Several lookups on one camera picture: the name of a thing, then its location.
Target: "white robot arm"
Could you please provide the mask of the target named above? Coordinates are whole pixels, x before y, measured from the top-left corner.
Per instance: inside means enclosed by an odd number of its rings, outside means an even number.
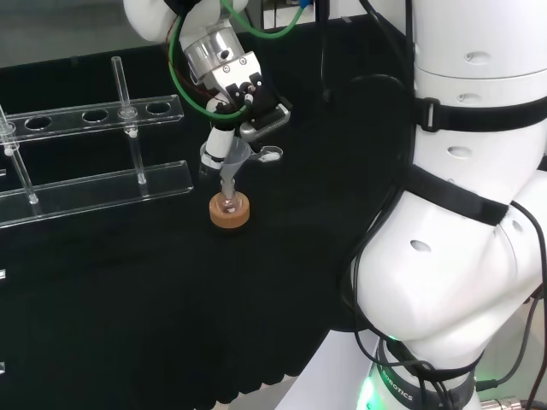
[[[418,98],[470,113],[547,97],[547,54],[540,51],[547,46],[547,2],[413,3]],[[404,8],[403,2],[398,7]],[[436,109],[432,103],[430,126]],[[418,126],[414,164],[486,200],[518,202],[545,231],[547,173],[536,169],[546,139],[544,118],[495,131]],[[518,209],[509,207],[492,226],[405,191],[362,253],[358,303],[377,329],[403,342],[414,358],[436,369],[464,368],[480,358],[502,324],[542,284],[540,261],[537,233]],[[399,361],[385,344],[382,350],[388,361]],[[448,380],[446,388],[456,391],[465,383],[472,388],[472,376]],[[394,378],[401,380],[395,389]],[[373,384],[378,400],[370,408],[420,408],[419,380],[404,367],[376,367]],[[435,394],[430,383],[426,387]],[[481,405],[474,393],[456,408]]]
[[[260,63],[254,52],[245,53],[220,0],[201,0],[184,16],[179,41],[190,66],[192,80],[215,94],[207,110],[215,112],[219,104],[260,105],[261,117],[253,116],[239,128],[241,136],[254,142],[288,122],[290,108],[278,101],[262,81]],[[232,0],[233,9],[241,12],[247,0]],[[162,42],[177,15],[163,0],[124,0],[131,25],[138,34]],[[202,154],[202,170],[218,171],[232,146],[236,123],[215,124]]]

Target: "black cable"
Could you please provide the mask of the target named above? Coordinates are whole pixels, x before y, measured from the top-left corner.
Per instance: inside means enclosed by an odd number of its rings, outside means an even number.
[[[418,382],[420,382],[420,404],[421,407],[427,407],[427,390],[426,390],[426,383],[424,382],[423,378],[418,378]]]
[[[524,208],[522,205],[515,201],[511,202],[511,205],[521,211],[530,220],[530,222],[532,222],[532,225],[536,230],[536,233],[538,234],[539,252],[541,256],[541,278],[544,284],[543,297],[545,298],[545,284],[547,284],[547,246],[545,246],[545,236],[543,229],[541,229],[541,225],[539,224],[538,220],[536,220],[536,218],[526,208]],[[532,408],[533,399],[538,393],[539,385],[544,378],[545,369],[547,369],[547,303],[544,303],[544,328],[544,359],[541,363],[541,368],[539,369],[536,381],[533,384],[532,391],[530,392],[530,397],[528,397],[526,410],[530,410]]]
[[[409,72],[409,65],[408,65],[409,63],[407,59],[404,57],[403,53],[401,52],[401,49],[399,48],[399,45],[397,44],[397,40],[395,36],[393,36],[393,33],[391,32],[391,30],[385,26],[385,24],[382,22],[382,20],[378,16],[378,13],[376,13],[376,10],[368,2],[368,0],[359,0],[359,3],[361,3],[361,6],[367,11],[367,14],[369,14],[372,17],[372,19],[374,20],[378,28],[382,31],[382,34],[384,35],[391,49],[395,53],[395,56],[399,60],[399,63],[401,64],[401,68],[403,69],[403,73],[407,79],[407,84],[412,84],[412,88],[414,89],[414,81],[410,82],[410,78],[414,77],[414,75],[411,75],[411,72]]]
[[[532,320],[533,315],[536,311],[536,307],[538,306],[539,300],[541,299],[541,296],[538,295],[534,300],[532,305],[530,306],[530,312],[528,312],[528,319],[526,319],[526,326],[524,328],[524,336],[522,337],[522,345],[521,345],[521,351],[519,352],[518,357],[516,358],[515,364],[511,368],[511,370],[502,378],[499,380],[492,379],[492,380],[481,380],[477,382],[476,389],[477,391],[485,391],[489,389],[495,389],[500,384],[507,383],[516,373],[519,366],[522,363],[522,359],[524,358],[524,353],[526,352],[526,346],[528,344],[528,338],[530,336],[530,330],[532,329]]]
[[[528,400],[522,400],[521,406],[527,408]],[[547,404],[543,403],[542,401],[533,401],[532,408],[535,408],[536,410],[547,410]]]

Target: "black tablecloth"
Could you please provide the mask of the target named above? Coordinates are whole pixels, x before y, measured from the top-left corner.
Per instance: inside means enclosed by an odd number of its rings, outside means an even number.
[[[0,70],[0,102],[16,113],[115,101],[116,55],[132,98],[175,93],[152,46]],[[238,175],[252,206],[239,234],[210,224],[218,187],[196,178],[209,123],[187,106],[180,123],[141,135],[145,164],[188,160],[191,194],[0,231],[2,410],[210,409],[297,375],[329,329],[351,328],[335,273],[385,194],[408,123],[397,85],[348,81],[398,75],[395,59],[367,18],[333,22],[326,107],[314,26],[261,42],[259,57],[295,107],[270,140],[284,159]],[[21,152],[36,185],[131,167],[123,132]],[[0,189],[18,187],[5,158],[0,167]]]

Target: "acrylic test tube rack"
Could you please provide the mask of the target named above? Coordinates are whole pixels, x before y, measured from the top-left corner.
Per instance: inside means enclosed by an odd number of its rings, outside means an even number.
[[[190,192],[185,161],[145,167],[138,142],[140,126],[179,121],[178,96],[131,100],[120,57],[112,58],[119,102],[59,108],[6,116],[0,107],[0,145],[12,161],[22,189],[0,192],[0,228],[148,201]],[[133,169],[52,184],[32,185],[21,157],[23,143],[121,129],[129,140]],[[0,189],[5,171],[0,170]]]

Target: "green cable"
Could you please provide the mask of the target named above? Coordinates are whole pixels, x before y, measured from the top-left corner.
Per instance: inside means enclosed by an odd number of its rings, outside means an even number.
[[[182,88],[182,85],[180,85],[179,79],[177,78],[177,73],[174,71],[173,61],[174,61],[174,47],[179,41],[179,36],[180,36],[180,30],[181,29],[182,29],[182,18],[179,17],[177,19],[175,30],[174,30],[173,36],[171,37],[171,42],[169,44],[169,72],[171,73],[171,78],[173,79],[173,82],[174,82],[175,86],[177,87],[177,90],[179,90],[180,95],[195,110],[199,111],[200,113],[202,113],[204,115],[207,115],[208,117],[210,117],[212,119],[215,119],[215,120],[235,120],[235,119],[237,119],[247,109],[247,107],[243,106],[237,113],[233,113],[233,114],[211,113],[207,109],[200,106],[197,102],[192,100],[191,97],[186,93],[185,89]]]
[[[294,26],[298,23],[298,20],[300,19],[300,16],[302,15],[302,12],[304,11],[302,7],[299,7],[297,14],[294,16],[294,19],[292,19],[291,21],[291,24],[285,27],[280,32],[261,32],[260,30],[256,30],[255,28],[251,27],[249,23],[247,22],[247,20],[245,20],[239,13],[236,12],[236,10],[233,9],[229,0],[221,0],[221,3],[226,8],[226,10],[230,12],[233,18],[236,19],[241,26],[243,26],[245,30],[250,32],[253,36],[256,36],[258,38],[264,38],[266,40],[274,40],[276,38],[282,38],[283,36],[288,34],[294,28]]]

